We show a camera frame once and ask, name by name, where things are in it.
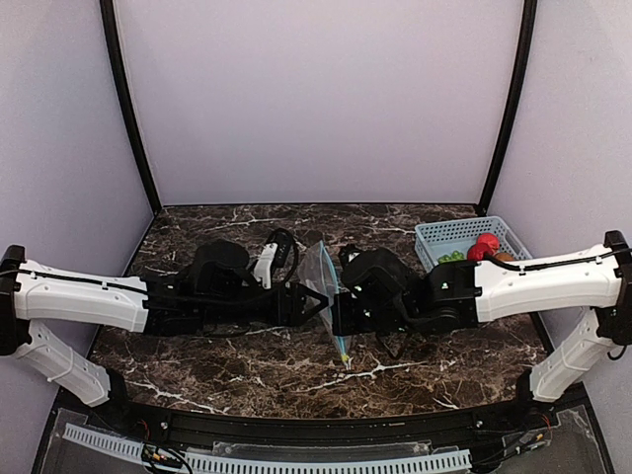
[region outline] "basket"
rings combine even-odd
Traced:
[[[438,265],[442,255],[458,250],[463,255],[476,243],[479,235],[490,232],[501,242],[499,252],[512,254],[516,260],[529,260],[531,254],[515,236],[509,226],[500,218],[476,217],[473,219],[448,220],[415,226],[417,240],[415,251],[426,272]]]

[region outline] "brown marble tabletop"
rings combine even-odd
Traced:
[[[218,238],[257,256],[277,227],[301,251],[321,239],[336,262],[349,243],[386,247],[422,273],[415,225],[475,217],[470,205],[270,204],[167,207],[131,266],[133,275],[167,274]],[[386,343],[394,351],[403,336]],[[123,374],[135,402],[246,417],[363,418],[453,410],[509,400],[516,378],[545,358],[527,315],[439,337],[414,336],[389,358],[374,336],[355,336],[347,370],[319,318],[301,328],[253,326],[245,336],[147,337],[104,328],[92,361]]]

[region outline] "purple wall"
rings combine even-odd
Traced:
[[[521,3],[118,2],[163,201],[477,201]]]
[[[540,2],[524,91],[491,212],[535,256],[602,242],[632,243],[632,5]],[[554,342],[577,311],[547,315]],[[586,377],[616,472],[629,472],[630,359],[604,360]]]
[[[151,212],[129,149],[98,0],[0,2],[0,252],[119,275]],[[94,327],[51,324],[85,352]],[[2,472],[29,472],[56,386],[0,359]]]

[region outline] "black vertical post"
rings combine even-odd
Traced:
[[[151,176],[151,169],[147,161],[147,155],[140,138],[138,122],[134,114],[134,108],[129,94],[129,86],[125,75],[125,68],[122,62],[122,53],[120,51],[119,29],[117,28],[117,17],[113,0],[100,0],[101,18],[103,20],[103,30],[106,36],[106,44],[108,46],[108,55],[110,56],[110,66],[112,75],[115,78],[115,86],[117,88],[118,103],[120,111],[127,129],[127,137],[131,145],[131,151],[136,161],[136,167],[140,174],[142,186],[151,205],[154,215],[162,209],[162,203],[156,190],[156,184]]]
[[[477,213],[479,215],[487,214],[487,210],[492,202],[492,196],[494,195],[494,189],[496,188],[496,184],[498,183],[498,179],[501,175],[501,169],[503,168],[503,162],[505,161],[505,154],[507,153],[507,147],[512,136],[515,114],[517,112],[518,103],[520,102],[522,84],[524,83],[524,75],[526,74],[526,64],[528,62],[529,51],[531,49],[531,38],[533,37],[536,8],[537,0],[524,0],[520,35],[517,41],[515,62],[513,63],[512,82],[510,84],[510,91],[507,95],[505,113],[503,114],[503,121],[501,122],[501,129],[496,141],[494,155],[492,156],[492,163],[487,173],[487,179],[485,180],[485,187],[483,188],[481,199],[479,200],[477,206]]]

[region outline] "plastic bag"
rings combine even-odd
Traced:
[[[340,290],[336,268],[322,240],[307,249],[297,273],[301,283],[314,291],[327,295],[329,298],[329,307],[323,309],[319,315],[332,337],[341,361],[347,369],[351,368],[351,359],[347,350],[351,346],[352,337],[334,336],[332,333],[331,305],[334,304],[334,295]]]

